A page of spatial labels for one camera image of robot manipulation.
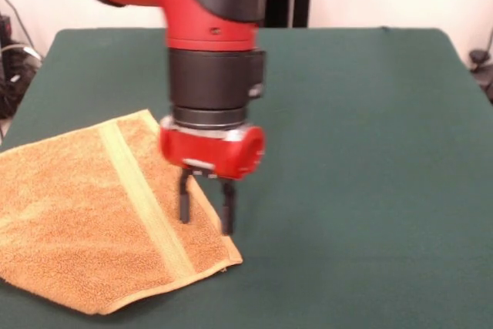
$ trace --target black cylindrical joint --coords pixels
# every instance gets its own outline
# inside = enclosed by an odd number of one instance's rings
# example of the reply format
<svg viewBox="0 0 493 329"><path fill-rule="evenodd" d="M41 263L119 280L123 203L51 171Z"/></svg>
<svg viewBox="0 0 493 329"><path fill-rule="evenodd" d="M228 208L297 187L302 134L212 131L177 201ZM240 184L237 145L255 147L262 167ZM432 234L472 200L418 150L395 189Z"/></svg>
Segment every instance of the black cylindrical joint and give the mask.
<svg viewBox="0 0 493 329"><path fill-rule="evenodd" d="M262 92L265 52L169 49L169 99L181 126L229 129Z"/></svg>

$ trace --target towel edge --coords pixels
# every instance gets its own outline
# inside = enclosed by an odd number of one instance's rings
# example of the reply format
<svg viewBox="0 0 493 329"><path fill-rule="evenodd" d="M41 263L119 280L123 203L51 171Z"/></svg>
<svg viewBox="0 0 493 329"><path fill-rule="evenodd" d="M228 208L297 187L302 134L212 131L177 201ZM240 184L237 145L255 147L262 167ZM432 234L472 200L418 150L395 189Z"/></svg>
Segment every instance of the towel edge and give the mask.
<svg viewBox="0 0 493 329"><path fill-rule="evenodd" d="M189 277L184 277L183 279L175 280L169 284L153 287L150 289L139 290L138 292L119 298L118 300L114 301L109 306L107 306L105 309L100 310L99 312L95 312L94 314L101 314L101 315L112 314L124 308L125 306L128 306L129 304L137 302L138 300L142 300L144 298L149 298L160 294L169 293L174 290L178 290L182 287L197 283L200 280L204 280L208 277L211 277L227 267L231 267L241 263L242 263L241 260L222 260L217 264L213 265L212 267L210 267L209 269L202 271L201 273L194 274Z"/></svg>
<svg viewBox="0 0 493 329"><path fill-rule="evenodd" d="M58 134L58 135L55 135L55 136L50 136L49 138L45 138L45 139L41 139L41 140L38 140L38 141L35 141L35 142L32 142L32 143L26 143L26 144L22 144L20 146L16 146L14 148L11 148L11 149L8 149L8 150L6 150L4 152L1 152L0 153L0 157L6 156L7 154L17 153L18 151L20 151L22 149L31 148L33 146L38 146L38 145L41 145L43 143L50 143L50 142L55 141L57 139L65 138L67 136L74 135L76 133L80 133L81 131L87 131L87 130L91 130L91 129L97 129L97 128L101 127L101 126L108 125L110 123L114 123L114 122L120 121L122 119L131 119L131 118L136 118L137 119L139 117L140 118L143 118L145 121L148 122L149 117L153 118L153 115L152 115L152 113L148 109L141 109L139 111L135 111L133 113L129 113L129 114L126 114L126 115L123 115L123 116L113 117L112 119L107 119L105 121L102 121L100 123L95 123L95 124L90 125L90 126L84 126L84 127L79 128L79 129L69 130L69 131L67 131L65 133L61 133L61 134Z"/></svg>

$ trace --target red robot arm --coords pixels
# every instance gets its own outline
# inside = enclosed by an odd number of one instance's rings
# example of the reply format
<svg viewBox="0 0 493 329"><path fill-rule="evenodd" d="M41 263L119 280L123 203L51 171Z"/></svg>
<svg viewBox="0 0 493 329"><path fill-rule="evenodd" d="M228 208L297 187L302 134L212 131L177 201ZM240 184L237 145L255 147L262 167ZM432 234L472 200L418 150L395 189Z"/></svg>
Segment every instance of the red robot arm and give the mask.
<svg viewBox="0 0 493 329"><path fill-rule="evenodd" d="M116 7L157 6L167 23L171 114L162 121L163 155L183 168L180 218L189 222L186 180L218 177L226 195L225 233L233 231L233 181L252 173L264 153L247 105L262 96L265 52L256 47L265 0L100 0Z"/></svg>

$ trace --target green tablecloth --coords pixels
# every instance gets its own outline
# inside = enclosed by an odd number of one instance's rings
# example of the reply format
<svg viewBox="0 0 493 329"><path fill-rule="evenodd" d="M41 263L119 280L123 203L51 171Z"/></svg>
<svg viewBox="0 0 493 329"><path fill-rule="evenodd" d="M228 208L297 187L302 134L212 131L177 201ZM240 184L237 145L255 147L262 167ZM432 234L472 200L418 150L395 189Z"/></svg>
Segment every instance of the green tablecloth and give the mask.
<svg viewBox="0 0 493 329"><path fill-rule="evenodd" d="M493 115L448 38L265 29L259 43L251 120L268 145L239 185L244 264L109 317L0 284L2 329L493 327ZM59 33L2 150L139 109L160 119L165 61L162 30Z"/></svg>

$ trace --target towel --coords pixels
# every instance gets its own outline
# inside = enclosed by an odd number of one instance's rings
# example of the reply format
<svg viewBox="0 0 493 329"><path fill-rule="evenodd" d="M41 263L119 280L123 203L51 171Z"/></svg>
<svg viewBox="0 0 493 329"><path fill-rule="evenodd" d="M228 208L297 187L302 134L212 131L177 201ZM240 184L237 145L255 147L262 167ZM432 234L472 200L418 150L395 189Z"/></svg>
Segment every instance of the towel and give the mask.
<svg viewBox="0 0 493 329"><path fill-rule="evenodd" d="M0 277L85 314L210 277L242 257L190 177L161 156L147 110L0 155Z"/></svg>

